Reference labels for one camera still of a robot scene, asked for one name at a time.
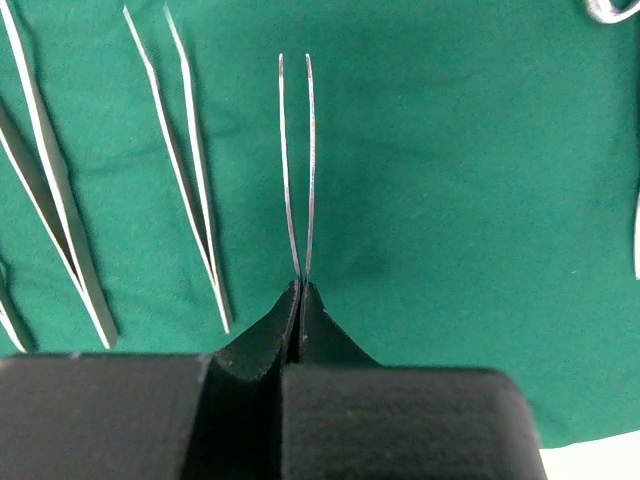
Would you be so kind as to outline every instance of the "white surface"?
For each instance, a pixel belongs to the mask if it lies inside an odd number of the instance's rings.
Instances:
[[[549,480],[640,479],[640,431],[541,454]]]

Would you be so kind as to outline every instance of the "forceps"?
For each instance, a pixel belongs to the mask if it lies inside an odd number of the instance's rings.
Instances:
[[[313,94],[313,70],[311,57],[306,54],[307,82],[309,84],[309,225],[307,227],[307,254],[305,259],[304,275],[300,268],[298,257],[298,245],[296,242],[295,225],[293,221],[293,207],[291,206],[291,194],[289,183],[289,160],[287,158],[287,132],[286,118],[284,114],[284,58],[278,57],[278,87],[280,93],[280,150],[282,152],[282,178],[284,180],[284,203],[287,215],[287,229],[289,230],[289,243],[291,244],[291,256],[293,267],[299,280],[306,283],[311,274],[311,256],[313,253],[313,220],[315,215],[315,179],[316,179],[316,112]]]
[[[640,0],[636,0],[627,8],[619,9],[611,0],[586,0],[587,12],[600,23],[619,23],[640,12]]]
[[[118,332],[91,259],[62,153],[38,85],[27,63],[7,0],[0,0],[0,12],[18,67],[44,178],[29,147],[2,106],[0,143],[80,294],[102,344],[105,348],[112,348],[116,344]]]
[[[207,270],[207,275],[209,276],[209,280],[213,287],[213,293],[216,298],[216,303],[218,304],[222,326],[225,333],[229,333],[231,331],[231,312],[229,309],[227,294],[222,283],[220,264],[216,258],[211,194],[209,191],[209,182],[207,180],[206,162],[202,155],[202,138],[200,137],[198,116],[196,114],[193,82],[191,79],[191,67],[182,41],[180,40],[180,36],[178,35],[178,30],[173,18],[171,17],[169,8],[166,5],[164,6],[164,13],[167,17],[167,22],[169,23],[169,29],[171,30],[171,35],[173,36],[176,49],[178,50],[178,56],[180,57],[180,69],[182,70],[184,96],[187,106],[189,141],[191,143],[191,154],[195,165],[196,183],[198,186],[198,206],[194,200],[184,160],[177,146],[175,133],[171,127],[169,117],[165,113],[165,107],[160,95],[160,86],[158,84],[155,70],[144,46],[142,45],[142,41],[140,40],[138,31],[133,23],[133,19],[129,14],[129,10],[126,6],[123,9],[123,14],[127,25],[129,26],[129,30],[131,30],[133,41],[136,44],[138,53],[140,54],[144,67],[147,71],[147,76],[149,77],[153,101],[155,103],[158,119],[160,121],[160,128],[162,130],[162,136],[164,137],[167,150],[169,151],[169,158],[171,160],[174,174],[178,180],[178,187],[187,211],[189,225],[191,226],[193,236],[195,237],[198,245],[198,250],[200,251],[200,256],[202,257],[202,261],[204,262]]]

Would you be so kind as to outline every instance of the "surgical forceps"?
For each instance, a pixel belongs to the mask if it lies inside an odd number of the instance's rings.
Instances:
[[[611,0],[586,0],[587,13],[596,21],[605,24],[623,22],[640,12],[640,0],[636,0],[627,8],[620,9]]]
[[[291,195],[289,185],[289,160],[287,158],[287,133],[286,119],[284,114],[284,58],[280,54],[278,57],[278,87],[280,93],[280,149],[282,152],[282,178],[284,180],[284,202],[287,215],[287,228],[289,230],[289,243],[291,244],[291,256],[293,257],[293,267],[298,279],[303,283],[309,278],[311,273],[311,256],[313,253],[313,220],[315,214],[315,178],[316,178],[316,113],[315,100],[313,94],[313,70],[311,68],[311,57],[306,55],[307,61],[307,81],[309,84],[309,225],[307,227],[307,254],[305,260],[304,275],[300,268],[298,258],[298,245],[296,242],[295,226],[293,221],[293,207],[291,206]]]
[[[1,106],[0,143],[80,294],[102,344],[112,348],[118,332],[91,259],[67,168],[7,0],[0,0],[0,12],[18,67],[44,178],[29,147]]]
[[[158,79],[151,64],[151,60],[147,55],[147,52],[142,45],[138,31],[133,23],[133,19],[129,14],[129,10],[125,6],[123,14],[131,35],[138,49],[138,53],[142,58],[144,67],[149,77],[149,83],[151,84],[151,92],[153,94],[153,101],[155,103],[158,119],[160,121],[160,128],[162,130],[162,136],[164,137],[167,150],[169,151],[169,158],[173,167],[174,174],[178,180],[178,187],[180,189],[180,195],[187,211],[187,217],[189,219],[189,225],[193,232],[193,236],[196,239],[200,256],[204,262],[207,270],[207,275],[213,287],[213,293],[218,304],[218,310],[220,312],[220,319],[222,320],[222,326],[225,333],[231,331],[231,312],[229,308],[229,302],[227,299],[226,290],[222,282],[222,272],[220,264],[216,258],[215,238],[214,238],[214,225],[213,225],[213,211],[211,207],[211,194],[209,192],[209,183],[207,179],[207,167],[206,162],[202,154],[202,138],[200,137],[200,129],[198,126],[198,116],[196,114],[196,106],[193,94],[193,81],[191,78],[191,67],[189,60],[185,52],[178,30],[175,26],[169,8],[164,6],[164,13],[169,23],[169,29],[173,36],[176,49],[178,50],[178,56],[180,57],[180,69],[182,70],[182,80],[184,83],[184,96],[187,106],[187,124],[189,127],[189,141],[191,143],[191,154],[193,157],[193,163],[196,171],[196,183],[198,186],[198,200],[199,208],[196,206],[194,200],[193,191],[188,178],[188,173],[185,168],[184,160],[178,148],[176,142],[176,136],[171,127],[170,119],[166,114],[166,109],[160,95],[160,86]]]

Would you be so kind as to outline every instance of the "black holder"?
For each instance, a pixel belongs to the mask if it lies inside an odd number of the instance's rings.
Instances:
[[[0,362],[0,478],[546,479],[503,374],[386,368],[292,282],[213,355]]]

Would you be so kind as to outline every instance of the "green fabric background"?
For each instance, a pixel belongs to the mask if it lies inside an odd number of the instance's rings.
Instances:
[[[336,321],[385,364],[506,371],[547,447],[640,429],[633,22],[597,25],[580,0],[173,2],[196,69],[236,317],[225,336],[122,0],[19,3],[121,331],[116,352],[215,350],[293,278],[277,56],[303,240],[309,52],[312,276]],[[129,7],[188,146],[162,2]],[[4,32],[0,96],[34,145]],[[11,296],[41,351],[101,351],[4,157],[0,258]],[[0,352],[14,352],[5,335]]]

